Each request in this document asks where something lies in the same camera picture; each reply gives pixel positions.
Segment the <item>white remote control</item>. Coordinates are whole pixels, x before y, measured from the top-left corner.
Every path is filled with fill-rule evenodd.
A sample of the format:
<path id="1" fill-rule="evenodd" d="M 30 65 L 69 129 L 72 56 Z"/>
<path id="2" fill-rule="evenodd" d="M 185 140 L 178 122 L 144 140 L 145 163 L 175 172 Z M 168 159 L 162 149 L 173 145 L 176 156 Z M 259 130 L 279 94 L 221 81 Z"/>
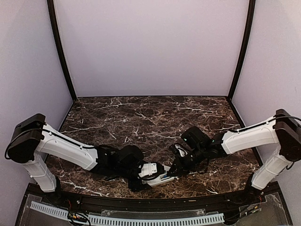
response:
<path id="1" fill-rule="evenodd" d="M 149 181 L 143 180 L 142 183 L 143 184 L 148 184 L 149 186 L 154 187 L 154 186 L 158 186 L 158 185 L 161 185 L 161 184 L 165 184 L 165 183 L 174 181 L 175 179 L 177 179 L 177 177 L 166 177 L 166 178 L 164 178 L 164 175 L 160 175 L 159 177 L 157 177 L 156 179 L 153 179 L 153 180 L 149 180 Z"/>

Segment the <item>white battery cover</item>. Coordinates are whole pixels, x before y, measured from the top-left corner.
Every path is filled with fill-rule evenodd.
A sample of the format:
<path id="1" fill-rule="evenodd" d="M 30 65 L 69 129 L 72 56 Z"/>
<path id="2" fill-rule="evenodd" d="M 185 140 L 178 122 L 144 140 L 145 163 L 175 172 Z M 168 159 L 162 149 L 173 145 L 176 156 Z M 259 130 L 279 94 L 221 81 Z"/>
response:
<path id="1" fill-rule="evenodd" d="M 166 165 L 164 165 L 164 170 L 165 170 L 165 171 L 169 171 L 169 170 L 170 170 L 170 167 L 169 167 L 169 166 L 166 166 Z"/>

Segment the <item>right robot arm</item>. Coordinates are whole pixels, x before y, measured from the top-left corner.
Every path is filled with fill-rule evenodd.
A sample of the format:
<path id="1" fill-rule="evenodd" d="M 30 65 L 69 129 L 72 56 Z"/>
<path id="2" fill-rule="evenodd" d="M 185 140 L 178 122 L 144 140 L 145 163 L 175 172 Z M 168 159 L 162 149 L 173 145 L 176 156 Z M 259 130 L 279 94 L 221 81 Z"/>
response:
<path id="1" fill-rule="evenodd" d="M 265 121 L 242 129 L 218 133 L 212 138 L 194 126 L 187 129 L 182 140 L 190 151 L 182 145 L 172 145 L 175 160 L 167 172 L 170 177 L 182 176 L 203 160 L 226 157 L 238 151 L 262 145 L 276 144 L 273 154 L 252 175 L 251 186 L 240 193 L 240 200 L 250 204 L 258 197 L 258 190 L 279 175 L 289 165 L 301 159 L 301 120 L 291 116 L 284 109 Z"/>

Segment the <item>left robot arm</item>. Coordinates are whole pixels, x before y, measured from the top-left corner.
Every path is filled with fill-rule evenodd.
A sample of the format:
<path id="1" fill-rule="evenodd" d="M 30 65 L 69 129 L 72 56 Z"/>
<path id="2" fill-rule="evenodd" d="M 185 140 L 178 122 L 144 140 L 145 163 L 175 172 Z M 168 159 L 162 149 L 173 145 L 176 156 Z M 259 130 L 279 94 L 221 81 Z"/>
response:
<path id="1" fill-rule="evenodd" d="M 161 182 L 167 169 L 157 162 L 146 162 L 135 145 L 117 149 L 108 145 L 92 146 L 76 141 L 52 128 L 40 113 L 16 125 L 5 150 L 5 159 L 24 166 L 41 190 L 56 205 L 66 202 L 59 179 L 41 158 L 47 153 L 80 166 L 91 173 L 108 178 L 125 178 L 131 191 L 149 189 Z"/>

